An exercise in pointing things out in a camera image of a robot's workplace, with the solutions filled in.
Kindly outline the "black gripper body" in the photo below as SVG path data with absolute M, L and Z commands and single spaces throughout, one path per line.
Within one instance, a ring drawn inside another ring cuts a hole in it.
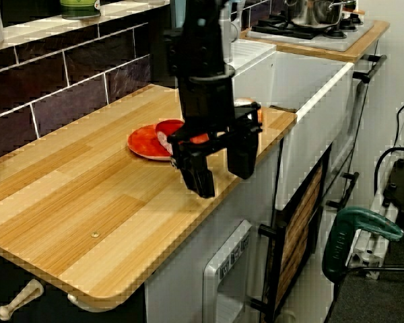
M 207 157 L 226 149 L 232 131 L 259 134 L 261 105 L 252 100 L 234 104 L 233 75 L 179 77 L 184 125 L 168 136 L 172 165 L 181 167 L 185 153 Z

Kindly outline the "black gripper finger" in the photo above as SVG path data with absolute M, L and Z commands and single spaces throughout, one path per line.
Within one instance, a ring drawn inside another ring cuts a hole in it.
M 189 190 L 196 192 L 204 199 L 215 196 L 213 174 L 207 167 L 205 156 L 185 153 L 180 171 Z
M 259 135 L 232 131 L 227 144 L 228 171 L 241 179 L 248 179 L 255 170 Z

